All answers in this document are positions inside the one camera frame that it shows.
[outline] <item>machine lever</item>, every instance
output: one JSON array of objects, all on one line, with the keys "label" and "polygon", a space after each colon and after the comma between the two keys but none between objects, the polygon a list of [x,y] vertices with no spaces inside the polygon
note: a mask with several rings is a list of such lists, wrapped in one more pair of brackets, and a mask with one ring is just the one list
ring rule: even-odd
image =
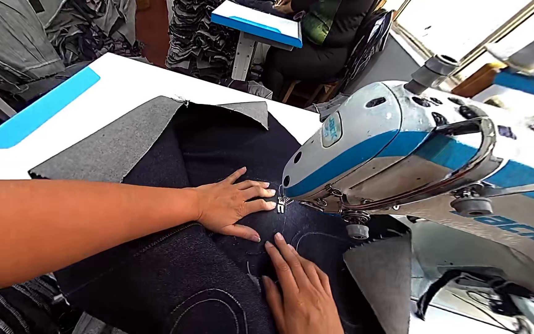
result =
[{"label": "machine lever", "polygon": [[462,122],[438,126],[434,130],[434,133],[436,134],[447,135],[468,134],[474,132],[481,132],[481,145],[476,154],[465,163],[463,167],[450,172],[441,180],[430,182],[426,185],[419,186],[402,194],[382,200],[361,204],[350,204],[344,201],[342,207],[354,210],[388,209],[396,205],[409,204],[449,193],[485,179],[499,169],[503,162],[503,159],[493,155],[496,143],[496,132],[494,123],[489,117],[471,118]]},{"label": "machine lever", "polygon": [[475,191],[482,197],[496,197],[504,195],[513,195],[521,193],[530,193],[534,191],[534,183],[524,186],[510,186],[508,188],[494,188],[493,186],[482,186]]}]

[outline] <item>floor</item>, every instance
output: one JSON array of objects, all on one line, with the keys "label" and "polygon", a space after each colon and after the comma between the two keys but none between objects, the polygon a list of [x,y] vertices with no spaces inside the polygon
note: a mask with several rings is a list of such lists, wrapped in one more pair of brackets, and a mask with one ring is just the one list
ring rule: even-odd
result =
[{"label": "floor", "polygon": [[138,0],[135,14],[135,34],[144,43],[144,57],[165,68],[170,38],[166,0]]}]

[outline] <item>industrial sewing machine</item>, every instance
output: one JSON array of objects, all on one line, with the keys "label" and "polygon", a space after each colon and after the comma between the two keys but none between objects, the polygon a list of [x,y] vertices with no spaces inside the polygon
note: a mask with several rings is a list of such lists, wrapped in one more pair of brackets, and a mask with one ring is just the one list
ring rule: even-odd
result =
[{"label": "industrial sewing machine", "polygon": [[[352,238],[368,238],[372,214],[406,215],[499,242],[532,263],[534,112],[516,115],[429,89],[457,65],[435,56],[408,83],[355,92],[286,164],[284,194],[340,215]],[[534,278],[516,276],[502,278],[527,295],[502,299],[534,324]]]}]

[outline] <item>table leg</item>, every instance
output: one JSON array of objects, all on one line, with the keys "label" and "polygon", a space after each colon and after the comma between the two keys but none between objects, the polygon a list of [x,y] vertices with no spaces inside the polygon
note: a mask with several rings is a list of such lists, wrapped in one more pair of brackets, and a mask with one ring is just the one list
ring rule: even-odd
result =
[{"label": "table leg", "polygon": [[236,57],[234,58],[234,68],[232,69],[232,79],[246,80],[248,69],[255,55],[256,45],[256,41],[248,39],[244,32],[240,32],[238,46],[236,47]]}]

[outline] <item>seated worker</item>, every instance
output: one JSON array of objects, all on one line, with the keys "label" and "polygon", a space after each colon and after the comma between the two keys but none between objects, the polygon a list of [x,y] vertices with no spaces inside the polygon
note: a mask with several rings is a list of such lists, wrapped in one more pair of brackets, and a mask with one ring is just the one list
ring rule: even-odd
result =
[{"label": "seated worker", "polygon": [[284,82],[327,80],[343,69],[362,19],[374,0],[279,0],[285,14],[306,11],[302,19],[303,47],[287,51],[269,48],[262,81],[281,100]]},{"label": "seated worker", "polygon": [[[0,288],[78,262],[129,240],[197,221],[205,228],[259,242],[236,224],[273,210],[269,183],[228,178],[196,188],[156,188],[106,182],[0,181]],[[276,233],[265,242],[279,288],[263,277],[279,334],[343,334],[329,277]]]}]

